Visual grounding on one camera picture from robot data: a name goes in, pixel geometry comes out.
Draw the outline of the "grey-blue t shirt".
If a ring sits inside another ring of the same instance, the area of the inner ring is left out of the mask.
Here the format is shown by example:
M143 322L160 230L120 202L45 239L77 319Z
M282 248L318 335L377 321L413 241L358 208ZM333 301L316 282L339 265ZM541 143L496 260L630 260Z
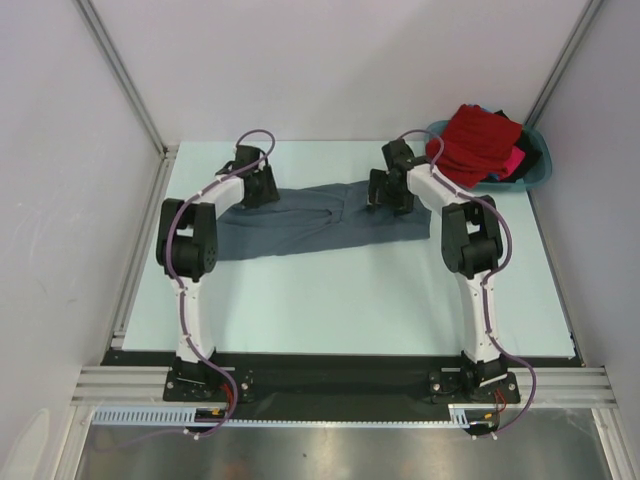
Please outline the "grey-blue t shirt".
M421 203L404 215L367 208L368 183L282 189L256 209L235 205L217 220L218 259L242 261L424 240L431 212Z

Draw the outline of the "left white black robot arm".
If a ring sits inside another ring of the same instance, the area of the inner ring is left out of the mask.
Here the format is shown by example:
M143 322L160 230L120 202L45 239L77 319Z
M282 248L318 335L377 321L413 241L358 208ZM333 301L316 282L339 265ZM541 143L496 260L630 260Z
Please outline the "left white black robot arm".
M168 198L161 205L156 261L176 296L179 341L176 357L191 369L186 387L197 398L214 397L220 374L207 366L215 352L205 322L200 289L218 261L217 221L234 206L258 208L279 199L268 156L270 150L238 144L234 158L214 180L185 200Z

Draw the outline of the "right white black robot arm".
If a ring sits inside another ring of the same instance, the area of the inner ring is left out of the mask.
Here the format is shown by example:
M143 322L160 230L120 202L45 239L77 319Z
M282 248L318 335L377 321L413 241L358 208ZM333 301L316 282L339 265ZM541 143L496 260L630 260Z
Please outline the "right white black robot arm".
M484 401L507 376L491 324L493 279L503 244L495 202L475 197L448 180L426 156L418 157L403 139L382 147L384 170L370 172L367 207L389 206L405 215L421 202L440 215L440 251L460 291L465 325L459 386L473 401Z

